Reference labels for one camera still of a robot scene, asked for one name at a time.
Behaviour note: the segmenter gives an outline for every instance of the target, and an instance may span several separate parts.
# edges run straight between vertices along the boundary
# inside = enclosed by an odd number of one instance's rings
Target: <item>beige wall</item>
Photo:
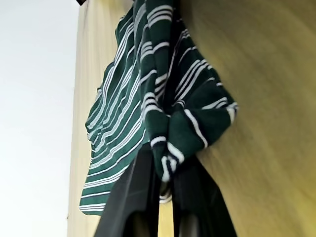
[[[223,192],[238,235],[314,237],[315,1],[181,2],[195,43],[240,105],[234,125],[199,154]],[[69,237],[93,236],[98,222],[78,210],[90,157],[84,123],[115,54],[114,29],[127,4],[90,0],[80,9]],[[159,228],[169,232],[170,206],[163,208]]]

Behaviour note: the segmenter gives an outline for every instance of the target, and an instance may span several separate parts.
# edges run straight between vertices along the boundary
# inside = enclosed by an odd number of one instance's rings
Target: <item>fabric fold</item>
[[[80,201],[85,214],[101,215],[142,144],[150,142],[156,172],[168,182],[223,134],[238,110],[172,0],[136,0],[115,34],[117,53],[86,123],[92,154]]]

